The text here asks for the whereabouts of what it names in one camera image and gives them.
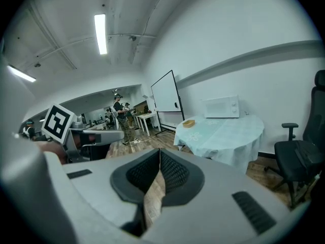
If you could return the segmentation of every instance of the round table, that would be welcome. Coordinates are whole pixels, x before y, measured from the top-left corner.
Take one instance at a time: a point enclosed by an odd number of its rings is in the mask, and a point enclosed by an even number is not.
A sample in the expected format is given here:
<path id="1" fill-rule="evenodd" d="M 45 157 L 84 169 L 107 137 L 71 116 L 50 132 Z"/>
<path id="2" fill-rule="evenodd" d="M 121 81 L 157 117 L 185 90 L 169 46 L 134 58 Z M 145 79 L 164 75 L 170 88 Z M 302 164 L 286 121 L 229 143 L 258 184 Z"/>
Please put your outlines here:
<path id="1" fill-rule="evenodd" d="M 204 118 L 194 116 L 191 128 L 180 123 L 174 145 L 186 145 L 194 155 L 236 167 L 246 173 L 248 163 L 257 159 L 264 124 L 255 115 L 240 118 Z"/>

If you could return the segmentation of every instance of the whiteboard frame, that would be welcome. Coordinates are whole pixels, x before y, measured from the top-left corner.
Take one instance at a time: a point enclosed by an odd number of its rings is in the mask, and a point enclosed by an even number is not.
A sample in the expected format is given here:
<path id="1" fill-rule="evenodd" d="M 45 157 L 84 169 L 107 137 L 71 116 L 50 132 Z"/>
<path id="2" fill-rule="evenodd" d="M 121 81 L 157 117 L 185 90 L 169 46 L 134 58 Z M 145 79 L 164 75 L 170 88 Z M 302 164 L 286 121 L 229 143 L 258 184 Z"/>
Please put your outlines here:
<path id="1" fill-rule="evenodd" d="M 162 124 L 161 122 L 160 122 L 160 118 L 159 118 L 159 112 L 161 112 L 161 113 L 182 113 L 182 117 L 183 117 L 183 120 L 185 120 L 185 117 L 184 117 L 184 111 L 183 111 L 183 106 L 182 106 L 182 101 L 181 101 L 181 98 L 180 98 L 180 96 L 179 96 L 179 94 L 178 94 L 178 89 L 177 89 L 177 85 L 176 85 L 176 81 L 175 81 L 175 76 L 174 76 L 174 72 L 173 72 L 173 70 L 170 70 L 170 71 L 168 71 L 165 75 L 163 75 L 163 77 L 161 77 L 158 81 L 156 81 L 152 86 L 154 86 L 156 83 L 158 83 L 162 78 L 164 78 L 166 75 L 168 75 L 170 72 L 172 72 L 172 74 L 173 74 L 173 79 L 174 79 L 174 85 L 175 85 L 175 89 L 176 89 L 176 92 L 177 92 L 177 97 L 178 97 L 178 101 L 179 101 L 179 106 L 180 106 L 180 108 L 181 108 L 181 110 L 180 111 L 157 111 L 157 116 L 158 116 L 158 121 L 159 121 L 159 125 L 160 125 L 160 127 L 165 127 L 165 128 L 167 128 L 167 129 L 170 129 L 170 128 L 173 128 L 173 130 L 174 129 L 176 129 L 176 127 L 172 127 L 172 126 L 169 126 L 169 125 L 165 125 L 165 124 Z M 151 92 L 152 92 L 152 96 L 153 96 L 153 100 L 154 100 L 154 94 L 153 94 L 153 90 L 152 90 L 152 86 L 151 86 Z"/>

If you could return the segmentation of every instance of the chair headrest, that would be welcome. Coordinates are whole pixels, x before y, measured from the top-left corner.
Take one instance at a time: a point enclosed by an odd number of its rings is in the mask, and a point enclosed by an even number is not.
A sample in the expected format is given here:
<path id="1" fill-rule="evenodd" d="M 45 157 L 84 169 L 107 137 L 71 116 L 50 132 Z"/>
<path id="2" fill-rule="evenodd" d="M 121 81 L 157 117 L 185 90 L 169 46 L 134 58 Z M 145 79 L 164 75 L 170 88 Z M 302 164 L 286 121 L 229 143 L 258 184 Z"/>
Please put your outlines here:
<path id="1" fill-rule="evenodd" d="M 317 71 L 315 75 L 315 85 L 325 89 L 325 70 Z"/>

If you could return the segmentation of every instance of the microwave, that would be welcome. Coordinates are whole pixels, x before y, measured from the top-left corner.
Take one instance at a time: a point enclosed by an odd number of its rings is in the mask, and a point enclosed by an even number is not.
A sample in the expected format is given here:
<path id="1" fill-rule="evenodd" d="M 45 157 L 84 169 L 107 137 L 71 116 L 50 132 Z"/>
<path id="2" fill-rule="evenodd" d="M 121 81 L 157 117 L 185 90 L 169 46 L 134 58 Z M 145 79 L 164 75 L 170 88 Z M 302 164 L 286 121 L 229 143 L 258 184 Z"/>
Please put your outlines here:
<path id="1" fill-rule="evenodd" d="M 238 118 L 238 95 L 218 99 L 202 100 L 204 117 Z"/>

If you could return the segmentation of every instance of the camouflage pants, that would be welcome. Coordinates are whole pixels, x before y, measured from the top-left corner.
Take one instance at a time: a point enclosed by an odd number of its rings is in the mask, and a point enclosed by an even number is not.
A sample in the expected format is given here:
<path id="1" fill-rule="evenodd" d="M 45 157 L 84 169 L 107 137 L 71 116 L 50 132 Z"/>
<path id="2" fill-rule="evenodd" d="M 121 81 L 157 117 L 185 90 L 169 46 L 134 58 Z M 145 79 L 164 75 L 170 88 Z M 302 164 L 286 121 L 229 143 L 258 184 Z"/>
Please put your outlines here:
<path id="1" fill-rule="evenodd" d="M 133 141 L 135 139 L 133 131 L 129 128 L 126 118 L 117 118 L 123 132 L 124 142 Z"/>

